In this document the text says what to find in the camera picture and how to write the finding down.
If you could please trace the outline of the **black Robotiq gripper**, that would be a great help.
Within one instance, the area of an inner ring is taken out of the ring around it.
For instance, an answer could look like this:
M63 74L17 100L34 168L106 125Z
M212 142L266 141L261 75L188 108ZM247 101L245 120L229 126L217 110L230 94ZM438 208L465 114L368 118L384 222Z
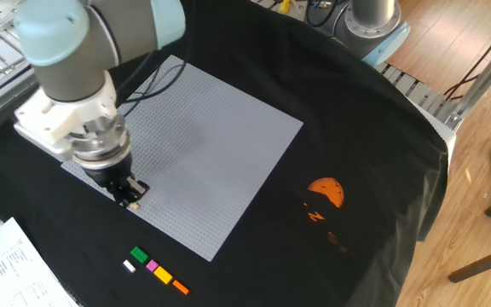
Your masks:
M116 165L100 170L87 168L83 168L83 170L98 185L107 188L116 204L127 207L128 204L139 201L150 189L146 183L133 177L131 172L132 161L132 154L129 153Z

